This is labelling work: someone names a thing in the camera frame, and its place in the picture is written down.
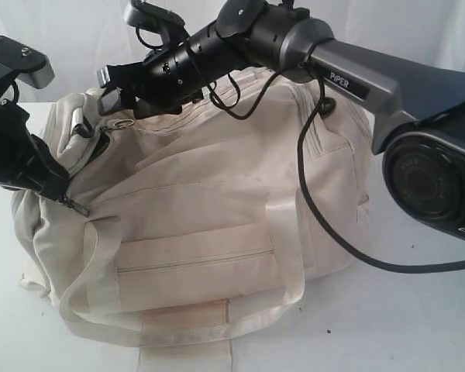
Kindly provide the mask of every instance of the canvas bag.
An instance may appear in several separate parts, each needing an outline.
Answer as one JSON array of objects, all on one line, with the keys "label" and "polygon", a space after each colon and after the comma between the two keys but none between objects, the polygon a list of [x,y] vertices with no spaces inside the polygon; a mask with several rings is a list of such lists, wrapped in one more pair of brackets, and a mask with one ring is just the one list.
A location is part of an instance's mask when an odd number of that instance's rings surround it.
[{"label": "canvas bag", "polygon": [[[253,103],[270,72],[237,77],[237,112]],[[233,102],[231,87],[217,91]],[[72,333],[123,346],[176,346],[231,339],[262,329],[303,295],[305,279],[353,258],[309,211],[298,189],[298,134],[317,84],[279,77],[255,113],[237,121],[205,99],[181,115],[100,117],[99,91],[55,104],[43,138],[71,174],[68,195],[89,217],[17,191],[15,232],[29,254],[22,285],[50,296]],[[333,114],[317,116],[305,141],[315,202],[332,226],[365,250],[370,130],[359,108],[328,89]],[[83,108],[95,136],[71,131]],[[90,160],[101,132],[108,148]],[[199,304],[284,287],[278,303],[234,322],[199,329],[135,330],[118,315]]]}]

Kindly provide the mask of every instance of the zipper pull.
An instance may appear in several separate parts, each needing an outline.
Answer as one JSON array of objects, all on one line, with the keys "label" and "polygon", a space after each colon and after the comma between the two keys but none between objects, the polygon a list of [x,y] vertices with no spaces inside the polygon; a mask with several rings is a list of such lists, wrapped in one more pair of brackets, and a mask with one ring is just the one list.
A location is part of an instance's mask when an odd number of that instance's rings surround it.
[{"label": "zipper pull", "polygon": [[100,132],[102,133],[110,133],[114,132],[116,130],[124,130],[128,129],[129,127],[134,126],[134,120],[132,119],[122,119],[122,120],[117,120],[116,122],[113,122],[109,124],[107,122],[103,126],[100,127]]},{"label": "zipper pull", "polygon": [[86,207],[84,207],[81,204],[78,204],[71,198],[67,197],[66,195],[62,195],[59,198],[59,202],[65,205],[66,207],[75,210],[77,213],[80,215],[83,215],[84,217],[89,217],[90,216],[90,210]]}]

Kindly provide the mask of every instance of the robotic arm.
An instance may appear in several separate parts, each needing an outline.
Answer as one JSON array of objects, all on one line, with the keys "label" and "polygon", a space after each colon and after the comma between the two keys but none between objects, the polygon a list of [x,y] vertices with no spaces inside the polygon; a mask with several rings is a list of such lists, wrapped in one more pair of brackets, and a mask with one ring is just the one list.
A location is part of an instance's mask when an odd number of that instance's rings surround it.
[{"label": "robotic arm", "polygon": [[[125,109],[138,119],[179,114],[182,105],[203,99],[204,87],[213,95],[213,81],[250,66],[269,67],[297,83],[318,78],[375,114],[372,151],[384,152],[384,179],[395,201],[420,222],[465,239],[465,73],[339,42],[325,22],[295,9],[292,0],[228,0],[217,20],[192,36],[181,17],[143,0],[130,1],[125,19],[139,39],[145,29],[160,34],[163,44],[147,44],[151,51],[142,62],[98,72],[102,115]],[[60,188],[50,196],[62,197]],[[305,198],[310,205],[311,197]],[[439,266],[395,270],[446,270]]]}]

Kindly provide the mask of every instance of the screw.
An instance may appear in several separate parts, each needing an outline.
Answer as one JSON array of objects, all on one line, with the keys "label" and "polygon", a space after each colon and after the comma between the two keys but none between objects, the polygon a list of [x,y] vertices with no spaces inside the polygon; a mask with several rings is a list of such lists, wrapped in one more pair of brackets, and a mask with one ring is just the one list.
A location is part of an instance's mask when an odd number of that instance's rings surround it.
[{"label": "screw", "polygon": [[22,48],[21,53],[23,57],[28,57],[31,54],[31,49],[30,48]]}]

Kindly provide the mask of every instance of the white backdrop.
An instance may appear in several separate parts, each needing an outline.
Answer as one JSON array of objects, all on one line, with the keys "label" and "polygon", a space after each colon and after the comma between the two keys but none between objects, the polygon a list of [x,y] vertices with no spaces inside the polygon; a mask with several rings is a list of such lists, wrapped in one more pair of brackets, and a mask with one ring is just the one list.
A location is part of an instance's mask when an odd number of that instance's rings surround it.
[{"label": "white backdrop", "polygon": [[[97,86],[95,72],[106,64],[141,60],[146,50],[122,19],[127,2],[0,0],[0,34],[47,54],[56,73],[42,91],[22,88],[22,100],[56,101]],[[179,14],[188,32],[194,33],[216,18],[225,0],[151,2]],[[465,71],[465,0],[297,0],[295,4],[328,22],[341,41]]]}]

